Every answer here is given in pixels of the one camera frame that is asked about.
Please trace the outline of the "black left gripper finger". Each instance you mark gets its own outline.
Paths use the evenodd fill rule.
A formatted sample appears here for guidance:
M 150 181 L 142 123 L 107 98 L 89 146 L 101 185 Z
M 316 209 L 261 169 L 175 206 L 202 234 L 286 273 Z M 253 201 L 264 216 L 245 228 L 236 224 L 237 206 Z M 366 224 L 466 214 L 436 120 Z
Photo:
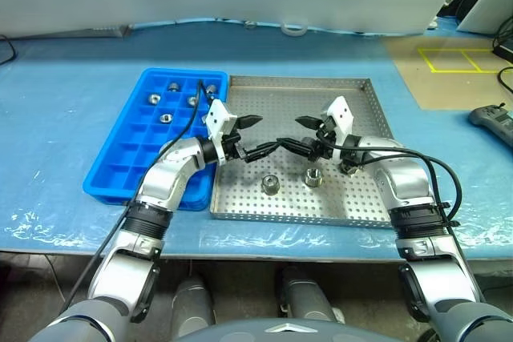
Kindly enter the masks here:
M 259 123 L 263 119 L 260 115 L 244 115 L 240 116 L 236 120 L 236 129 L 244 130 L 250 128 L 257 123 Z
M 246 163 L 256 162 L 257 160 L 270 156 L 281 146 L 280 140 L 274 140 L 257 145 L 252 149 L 242 147 L 242 160 Z

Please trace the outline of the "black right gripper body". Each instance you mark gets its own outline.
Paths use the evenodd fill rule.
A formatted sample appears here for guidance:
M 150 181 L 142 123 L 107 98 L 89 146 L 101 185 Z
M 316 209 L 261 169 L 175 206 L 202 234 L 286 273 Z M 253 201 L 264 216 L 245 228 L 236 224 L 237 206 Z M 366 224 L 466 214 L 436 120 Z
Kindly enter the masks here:
M 325 118 L 324 120 L 319 118 L 313 119 L 313 129 L 316 134 L 314 145 L 316 159 L 341 159 L 341 152 L 335 148 L 337 140 L 336 128 L 336 122 L 332 117 Z

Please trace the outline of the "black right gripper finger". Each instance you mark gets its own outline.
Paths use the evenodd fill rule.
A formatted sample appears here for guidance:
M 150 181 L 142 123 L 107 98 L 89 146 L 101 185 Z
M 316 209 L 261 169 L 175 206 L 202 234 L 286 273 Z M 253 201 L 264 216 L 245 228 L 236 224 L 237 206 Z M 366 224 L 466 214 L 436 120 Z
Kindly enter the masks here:
M 314 139 L 303 138 L 302 140 L 297 140 L 292 138 L 279 138 L 278 143 L 287 151 L 304 158 L 317 157 L 317 142 Z
M 295 121 L 305 128 L 317 131 L 322 125 L 322 120 L 308 115 L 295 118 Z

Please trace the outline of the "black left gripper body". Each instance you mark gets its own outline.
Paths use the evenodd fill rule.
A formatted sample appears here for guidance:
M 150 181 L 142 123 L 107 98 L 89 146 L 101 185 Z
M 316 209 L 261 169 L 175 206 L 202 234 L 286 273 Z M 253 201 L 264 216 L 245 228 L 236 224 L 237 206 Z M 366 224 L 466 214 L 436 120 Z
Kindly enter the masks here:
M 232 130 L 229 134 L 222 135 L 221 146 L 226 162 L 236 159 L 246 160 L 247 151 L 244 149 L 240 141 L 241 136 L 237 129 Z

